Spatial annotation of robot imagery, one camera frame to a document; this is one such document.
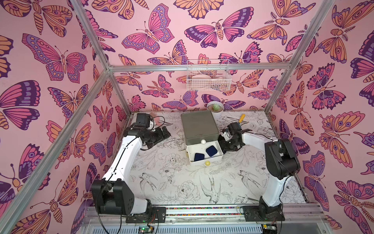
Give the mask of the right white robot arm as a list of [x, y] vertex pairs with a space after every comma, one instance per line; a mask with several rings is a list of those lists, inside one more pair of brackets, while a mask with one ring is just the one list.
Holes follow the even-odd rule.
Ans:
[[265, 193], [260, 197], [259, 208], [274, 212], [282, 208], [281, 194], [288, 180], [300, 169], [296, 150], [287, 138], [270, 138], [245, 130], [222, 130], [219, 144], [224, 153], [239, 151], [249, 145], [265, 152], [266, 168], [270, 173]]

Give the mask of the blue brooch box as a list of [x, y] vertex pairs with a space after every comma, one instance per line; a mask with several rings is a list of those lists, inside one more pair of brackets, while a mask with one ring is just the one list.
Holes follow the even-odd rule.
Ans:
[[206, 148], [206, 153], [209, 155], [209, 157], [213, 157], [218, 153], [218, 150], [214, 145], [211, 145]]
[[205, 159], [205, 155], [201, 153], [195, 153], [194, 155], [194, 161], [201, 161]]

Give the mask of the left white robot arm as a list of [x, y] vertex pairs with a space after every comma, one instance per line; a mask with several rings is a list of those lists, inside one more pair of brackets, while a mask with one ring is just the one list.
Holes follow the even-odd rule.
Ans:
[[92, 183], [91, 192], [98, 215], [148, 215], [151, 212], [151, 202], [137, 198], [130, 189], [130, 171], [139, 151], [150, 150], [169, 137], [167, 128], [163, 125], [157, 127], [150, 114], [136, 116], [136, 121], [124, 131], [112, 165], [102, 179]]

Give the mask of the green drawer cabinet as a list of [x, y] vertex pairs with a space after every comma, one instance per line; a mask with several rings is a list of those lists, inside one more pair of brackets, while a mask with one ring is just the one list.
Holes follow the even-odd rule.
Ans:
[[[181, 114], [181, 121], [186, 152], [191, 165], [208, 167], [215, 162], [222, 161], [224, 153], [218, 143], [220, 132], [210, 111], [183, 113]], [[218, 153], [213, 157], [209, 157], [206, 153], [206, 148], [211, 145], [214, 145], [218, 150]], [[195, 153], [204, 154], [205, 159], [195, 162]]]

